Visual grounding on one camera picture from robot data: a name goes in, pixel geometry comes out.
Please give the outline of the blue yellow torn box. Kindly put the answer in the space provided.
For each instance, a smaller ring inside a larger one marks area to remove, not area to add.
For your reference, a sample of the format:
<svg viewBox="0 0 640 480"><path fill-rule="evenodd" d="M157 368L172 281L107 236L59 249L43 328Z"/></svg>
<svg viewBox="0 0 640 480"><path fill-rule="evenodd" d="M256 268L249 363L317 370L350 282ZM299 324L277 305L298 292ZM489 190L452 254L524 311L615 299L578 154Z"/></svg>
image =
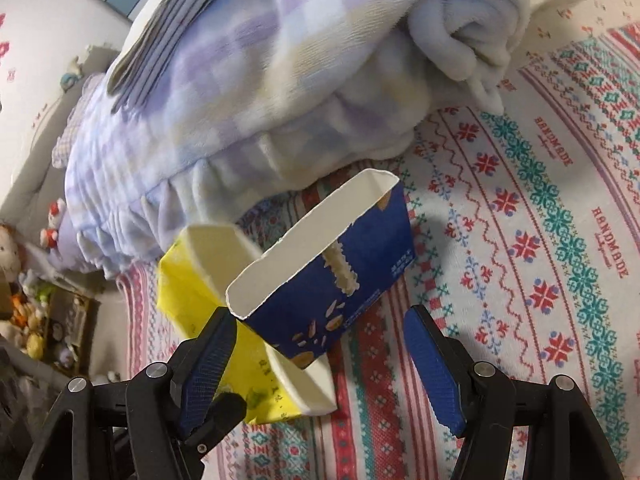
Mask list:
<svg viewBox="0 0 640 480"><path fill-rule="evenodd" d="M218 390L242 396L246 422L323 416L337 408L328 351L413 259L400 180L365 169L267 250L232 224L188 226L160 259L157 304L186 339L229 310Z"/></svg>

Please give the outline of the folded grey sheet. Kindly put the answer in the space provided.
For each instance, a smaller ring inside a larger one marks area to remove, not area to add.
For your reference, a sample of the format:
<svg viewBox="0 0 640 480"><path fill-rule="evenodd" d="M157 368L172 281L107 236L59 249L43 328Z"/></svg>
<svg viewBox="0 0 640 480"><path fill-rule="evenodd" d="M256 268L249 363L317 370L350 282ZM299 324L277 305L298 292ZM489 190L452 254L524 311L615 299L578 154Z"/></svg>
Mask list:
<svg viewBox="0 0 640 480"><path fill-rule="evenodd" d="M181 37L214 0L148 0L108 70L112 113L138 110L149 99Z"/></svg>

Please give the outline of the lavender pillow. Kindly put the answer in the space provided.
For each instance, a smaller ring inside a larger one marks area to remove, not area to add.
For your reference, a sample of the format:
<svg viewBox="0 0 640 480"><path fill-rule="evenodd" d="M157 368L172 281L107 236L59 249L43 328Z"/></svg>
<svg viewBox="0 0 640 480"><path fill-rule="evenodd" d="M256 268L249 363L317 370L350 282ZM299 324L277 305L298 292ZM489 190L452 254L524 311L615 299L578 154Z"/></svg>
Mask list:
<svg viewBox="0 0 640 480"><path fill-rule="evenodd" d="M77 243L77 233L67 214L61 221L58 229L58 244L50 250L48 261L60 272L91 273L100 270L99 266L87 261L82 254Z"/></svg>

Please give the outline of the wooden shelf with toys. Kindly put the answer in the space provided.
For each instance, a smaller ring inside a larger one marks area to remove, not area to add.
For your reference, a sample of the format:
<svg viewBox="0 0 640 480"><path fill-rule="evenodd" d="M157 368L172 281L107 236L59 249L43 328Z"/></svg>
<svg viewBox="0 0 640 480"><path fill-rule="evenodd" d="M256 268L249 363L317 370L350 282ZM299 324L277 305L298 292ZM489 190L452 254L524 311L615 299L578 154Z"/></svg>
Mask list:
<svg viewBox="0 0 640 480"><path fill-rule="evenodd" d="M89 371L99 303L43 249L1 227L1 337L70 377Z"/></svg>

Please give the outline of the patterned red teal bedspread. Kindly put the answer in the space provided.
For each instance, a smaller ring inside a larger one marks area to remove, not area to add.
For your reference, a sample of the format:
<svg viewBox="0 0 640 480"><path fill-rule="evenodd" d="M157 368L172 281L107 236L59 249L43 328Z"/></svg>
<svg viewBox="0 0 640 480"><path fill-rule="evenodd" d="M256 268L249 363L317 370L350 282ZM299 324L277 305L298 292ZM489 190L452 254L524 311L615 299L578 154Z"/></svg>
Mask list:
<svg viewBox="0 0 640 480"><path fill-rule="evenodd" d="M408 307L506 374L567 374L623 474L639 474L639 0L554 0L502 82L500 116L431 114L385 163L416 261L329 355L337 410L239 426L209 479L446 479L439 425L402 336Z"/></svg>

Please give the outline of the grey headboard cushion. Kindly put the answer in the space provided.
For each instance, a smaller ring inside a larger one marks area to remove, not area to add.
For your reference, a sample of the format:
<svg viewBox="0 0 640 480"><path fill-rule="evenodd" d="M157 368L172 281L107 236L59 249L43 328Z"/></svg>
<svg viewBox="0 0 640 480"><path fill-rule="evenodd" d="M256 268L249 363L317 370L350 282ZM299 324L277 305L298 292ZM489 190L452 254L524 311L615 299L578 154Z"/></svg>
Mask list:
<svg viewBox="0 0 640 480"><path fill-rule="evenodd" d="M4 223L17 226L21 221L42 220L40 214L47 211L52 200L63 195L64 171L54 168L51 162L55 143L80 99L82 85L90 75L104 73L117 55L118 51L111 48L88 47L87 56L80 63L80 79L61 94L61 99L44 116L34 146L1 204Z"/></svg>

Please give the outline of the folded blue plaid blanket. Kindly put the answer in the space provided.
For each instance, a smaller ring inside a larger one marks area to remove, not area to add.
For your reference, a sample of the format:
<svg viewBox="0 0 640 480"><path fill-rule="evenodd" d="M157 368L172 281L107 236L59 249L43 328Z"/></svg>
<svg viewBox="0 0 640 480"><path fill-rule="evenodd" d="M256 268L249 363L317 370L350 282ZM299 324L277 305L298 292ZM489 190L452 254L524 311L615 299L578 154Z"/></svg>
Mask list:
<svg viewBox="0 0 640 480"><path fill-rule="evenodd" d="M96 89L65 171L82 254L117 275L186 226L400 154L433 108L500 113L529 17L529 0L214 0L141 108L111 112L108 71Z"/></svg>

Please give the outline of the red white plush toy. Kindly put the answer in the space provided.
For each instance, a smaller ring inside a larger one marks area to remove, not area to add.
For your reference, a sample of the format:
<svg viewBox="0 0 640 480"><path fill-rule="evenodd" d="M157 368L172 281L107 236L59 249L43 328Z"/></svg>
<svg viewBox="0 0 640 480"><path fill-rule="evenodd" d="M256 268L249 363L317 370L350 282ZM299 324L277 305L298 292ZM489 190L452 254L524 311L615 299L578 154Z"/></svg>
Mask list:
<svg viewBox="0 0 640 480"><path fill-rule="evenodd" d="M48 209L47 225L40 231L40 245L46 249L58 247L58 232L66 213L66 203L58 198L50 203Z"/></svg>

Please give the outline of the checkered small pillow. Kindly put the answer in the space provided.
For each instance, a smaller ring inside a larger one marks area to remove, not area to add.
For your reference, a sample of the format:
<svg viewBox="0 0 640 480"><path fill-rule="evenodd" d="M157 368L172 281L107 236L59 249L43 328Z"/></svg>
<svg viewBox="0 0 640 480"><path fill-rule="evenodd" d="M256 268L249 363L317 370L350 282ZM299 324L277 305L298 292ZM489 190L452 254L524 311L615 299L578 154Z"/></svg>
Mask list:
<svg viewBox="0 0 640 480"><path fill-rule="evenodd" d="M51 164L54 168L64 169L67 167L70 160L70 152L79 136L80 127L84 121L90 101L105 76L106 73L91 74L82 86L79 100L68 115L62 136L58 138L52 150Z"/></svg>

